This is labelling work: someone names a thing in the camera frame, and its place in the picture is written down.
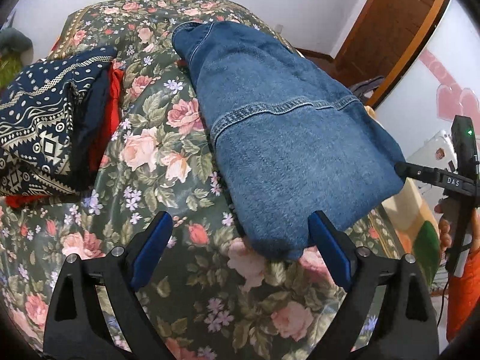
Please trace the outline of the orange sleeve forearm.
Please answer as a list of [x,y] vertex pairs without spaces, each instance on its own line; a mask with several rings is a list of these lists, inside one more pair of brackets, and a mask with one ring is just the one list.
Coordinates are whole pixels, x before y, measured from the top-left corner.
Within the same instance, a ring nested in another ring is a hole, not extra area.
[[452,276],[448,289],[447,340],[452,341],[479,301],[479,250],[470,253],[462,277]]

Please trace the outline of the person's right hand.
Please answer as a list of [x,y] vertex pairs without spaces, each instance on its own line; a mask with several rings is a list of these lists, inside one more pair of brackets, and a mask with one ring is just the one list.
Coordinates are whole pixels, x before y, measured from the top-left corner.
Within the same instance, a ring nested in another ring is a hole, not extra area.
[[[440,250],[445,252],[452,246],[452,222],[445,215],[443,208],[447,205],[447,198],[442,199],[434,208],[437,214],[441,214],[439,219],[439,240]],[[479,229],[479,209],[473,209],[470,219],[470,225],[472,230],[472,242],[470,245],[470,254],[476,254],[479,252],[480,245],[480,229]]]

